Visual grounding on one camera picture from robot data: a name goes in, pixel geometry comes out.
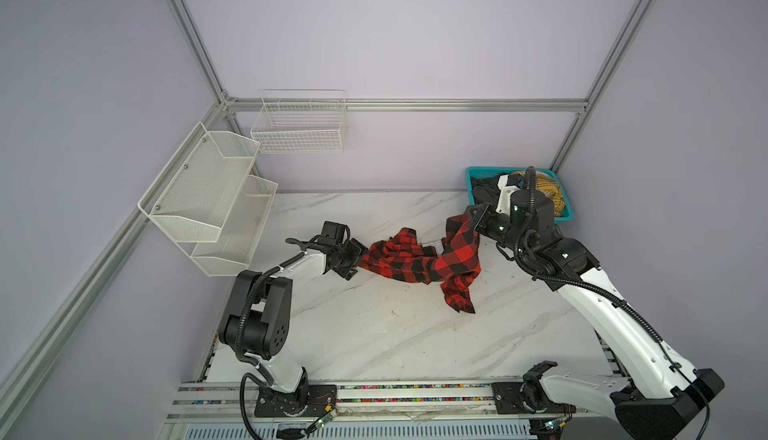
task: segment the red and black plaid shirt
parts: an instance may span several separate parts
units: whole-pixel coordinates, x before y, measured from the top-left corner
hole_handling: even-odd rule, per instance
[[[416,242],[415,230],[403,228],[388,241],[371,245],[360,267],[401,282],[442,282],[440,287],[448,305],[457,312],[475,313],[469,285],[480,273],[480,236],[468,223],[466,214],[446,220],[446,238],[442,239],[445,250],[439,257],[434,247]]]

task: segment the white marble tabletop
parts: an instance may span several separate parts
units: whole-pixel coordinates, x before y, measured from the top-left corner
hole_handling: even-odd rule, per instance
[[[464,212],[465,192],[278,194],[251,270],[294,254],[286,237],[308,240],[326,220],[348,224],[370,246],[401,227],[420,243],[446,235]],[[533,282],[484,237],[482,272],[470,287],[475,314],[457,313],[439,284],[403,283],[360,269],[345,281],[328,272],[293,283],[286,346],[314,380],[521,376],[542,360],[571,371],[611,374],[594,330],[543,282]],[[253,367],[217,346],[208,382],[236,382]]]

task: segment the slotted metal panel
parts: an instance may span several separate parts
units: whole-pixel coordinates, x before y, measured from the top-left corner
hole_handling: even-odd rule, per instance
[[[264,440],[277,438],[277,431],[297,424],[254,423],[254,430]],[[189,427],[188,440],[250,438],[242,424],[207,423]],[[310,438],[376,438],[410,440],[440,438],[442,440],[518,440],[536,438],[530,434],[528,420],[510,418],[495,420],[433,420],[430,422],[380,421],[335,422],[314,432]]]

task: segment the clothing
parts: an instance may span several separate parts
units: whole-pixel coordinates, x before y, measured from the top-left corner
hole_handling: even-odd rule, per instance
[[[507,172],[503,172],[490,178],[471,177],[469,179],[470,184],[472,185],[472,196],[475,198],[475,204],[491,204],[494,207],[498,204],[498,197],[501,194],[501,191],[498,189],[498,179],[502,175],[507,175]],[[509,172],[507,185],[517,185],[522,187],[524,177],[524,170]],[[549,175],[536,171],[536,190],[541,191],[547,198],[552,199],[552,203],[554,203],[554,215],[556,217],[561,217],[563,209],[565,209],[565,199],[563,198],[563,191],[560,184]]]
[[[403,228],[388,241],[371,245],[360,267],[401,282],[442,282],[446,303],[453,310],[475,313],[469,286],[480,274],[480,235],[469,228],[469,220],[466,213],[446,220],[442,255],[434,247],[419,245],[415,230]]]

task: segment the white wire basket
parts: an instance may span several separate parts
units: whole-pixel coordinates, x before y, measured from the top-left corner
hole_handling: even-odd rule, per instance
[[[277,184],[251,175],[259,142],[230,131],[207,131],[168,186],[152,187],[139,209],[209,277],[248,267],[264,229]]]
[[[341,152],[346,141],[343,90],[262,90],[251,137],[263,154]]]

